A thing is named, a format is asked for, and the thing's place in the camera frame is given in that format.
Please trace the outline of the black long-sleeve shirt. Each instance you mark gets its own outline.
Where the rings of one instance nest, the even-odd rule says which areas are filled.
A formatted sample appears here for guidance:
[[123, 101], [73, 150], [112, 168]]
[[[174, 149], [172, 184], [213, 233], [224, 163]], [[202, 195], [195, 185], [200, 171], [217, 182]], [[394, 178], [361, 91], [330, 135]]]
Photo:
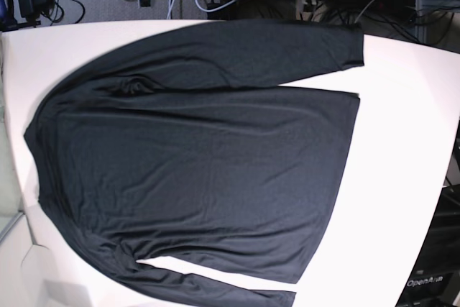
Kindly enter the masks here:
[[360, 100], [293, 81], [364, 64], [357, 25], [210, 22], [138, 40], [71, 73], [24, 138], [39, 203], [108, 278], [192, 306], [291, 306], [147, 264], [175, 257], [296, 283], [341, 185]]

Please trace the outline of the black OpenArm case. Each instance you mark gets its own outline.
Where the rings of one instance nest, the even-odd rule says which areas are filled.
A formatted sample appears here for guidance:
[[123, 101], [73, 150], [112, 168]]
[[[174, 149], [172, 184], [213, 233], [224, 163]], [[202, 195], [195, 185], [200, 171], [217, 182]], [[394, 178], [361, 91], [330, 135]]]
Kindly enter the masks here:
[[459, 186], [442, 189], [398, 306], [455, 306], [459, 295]]

